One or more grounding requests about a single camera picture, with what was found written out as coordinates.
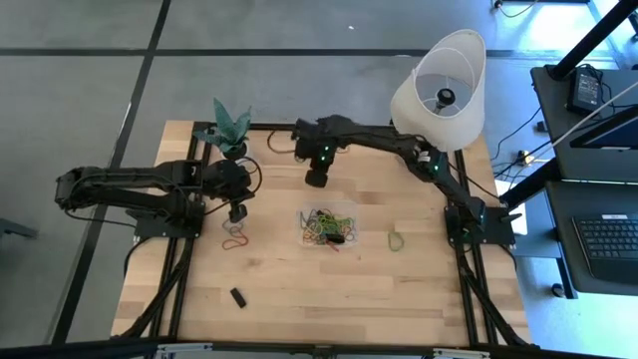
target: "power adapter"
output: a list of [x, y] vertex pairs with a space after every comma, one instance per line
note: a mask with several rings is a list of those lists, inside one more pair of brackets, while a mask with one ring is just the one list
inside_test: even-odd
[[569, 85], [569, 96], [565, 108], [567, 111], [587, 116], [602, 105], [600, 82], [591, 73], [591, 69], [576, 68]]
[[516, 160], [514, 163], [519, 166], [530, 166], [534, 162], [534, 156], [529, 155], [529, 151], [521, 150], [516, 154]]

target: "laptop keyboard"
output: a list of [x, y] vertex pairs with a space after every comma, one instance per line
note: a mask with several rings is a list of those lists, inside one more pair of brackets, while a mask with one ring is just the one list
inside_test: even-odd
[[575, 217], [573, 221], [589, 258], [638, 260], [638, 219], [597, 216], [597, 219]]

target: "small black object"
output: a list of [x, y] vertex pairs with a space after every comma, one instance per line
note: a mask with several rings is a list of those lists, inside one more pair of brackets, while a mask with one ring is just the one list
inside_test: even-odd
[[547, 132], [547, 125], [545, 124], [545, 121], [538, 121], [536, 123], [536, 130], [542, 133], [546, 133]]
[[246, 143], [243, 143], [237, 149], [223, 153], [223, 156], [226, 157], [227, 160], [237, 161], [246, 156], [246, 153], [248, 153], [248, 146]]
[[576, 68], [569, 85], [567, 111], [587, 116], [602, 105], [602, 89], [597, 70]]
[[455, 96], [455, 92], [450, 89], [440, 89], [437, 92], [437, 103], [441, 104], [442, 107], [447, 107], [453, 104], [457, 100]]
[[232, 295], [232, 299], [235, 300], [235, 303], [239, 306], [239, 308], [243, 308], [246, 306], [246, 300], [241, 296], [239, 290], [237, 288], [230, 289], [230, 295]]
[[554, 283], [551, 286], [551, 294], [556, 298], [564, 298], [565, 297], [565, 289], [562, 287], [560, 283]]
[[509, 223], [522, 217], [522, 213], [505, 215], [500, 218], [501, 223]]
[[342, 234], [325, 234], [326, 235], [326, 240], [333, 242], [335, 244], [343, 244], [346, 242], [346, 237], [344, 237]]

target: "clear plastic container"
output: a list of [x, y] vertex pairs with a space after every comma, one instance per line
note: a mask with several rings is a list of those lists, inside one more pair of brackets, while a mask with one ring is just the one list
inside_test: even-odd
[[[357, 204], [349, 200], [306, 202], [297, 211], [298, 241], [304, 247], [341, 248], [355, 245], [357, 235]], [[326, 241], [327, 234], [341, 234], [343, 243]]]

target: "black eraser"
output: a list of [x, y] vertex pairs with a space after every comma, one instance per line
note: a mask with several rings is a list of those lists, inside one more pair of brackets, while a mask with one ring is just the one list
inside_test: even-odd
[[545, 125], [545, 121], [539, 121], [536, 123], [536, 130], [542, 133], [547, 132], [547, 126]]
[[326, 234], [326, 240], [336, 244], [343, 244], [346, 242], [346, 237], [341, 234]]
[[243, 296], [241, 296], [241, 293], [239, 293], [239, 290], [237, 290], [237, 288], [230, 289], [230, 295], [232, 295], [232, 298], [235, 300], [237, 305], [239, 305], [239, 308], [243, 308], [246, 306], [246, 300], [243, 298]]

